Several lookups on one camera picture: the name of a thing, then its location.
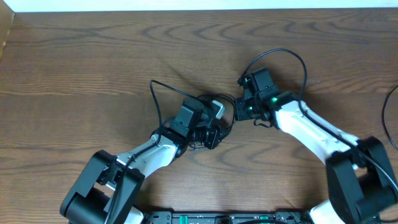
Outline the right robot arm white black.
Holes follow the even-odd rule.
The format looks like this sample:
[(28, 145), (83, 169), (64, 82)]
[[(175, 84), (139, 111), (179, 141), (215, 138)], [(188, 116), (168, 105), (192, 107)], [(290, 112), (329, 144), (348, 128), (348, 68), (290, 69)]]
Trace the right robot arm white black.
[(281, 93), (266, 68), (237, 83), (236, 119), (262, 120), (300, 141), (326, 168), (329, 199), (307, 213), (309, 223), (380, 223), (379, 214), (397, 204), (397, 180), (377, 138), (348, 134), (307, 107), (291, 91)]

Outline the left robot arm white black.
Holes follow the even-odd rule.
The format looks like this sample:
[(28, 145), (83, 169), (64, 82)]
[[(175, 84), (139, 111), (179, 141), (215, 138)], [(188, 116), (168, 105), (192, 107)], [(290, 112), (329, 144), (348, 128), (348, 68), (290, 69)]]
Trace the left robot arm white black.
[(221, 131), (215, 120), (225, 110), (216, 100), (186, 98), (169, 126), (162, 123), (144, 144), (118, 155), (96, 152), (67, 193), (60, 214), (70, 223), (141, 223), (144, 214), (134, 202), (144, 179), (196, 143), (213, 149)]

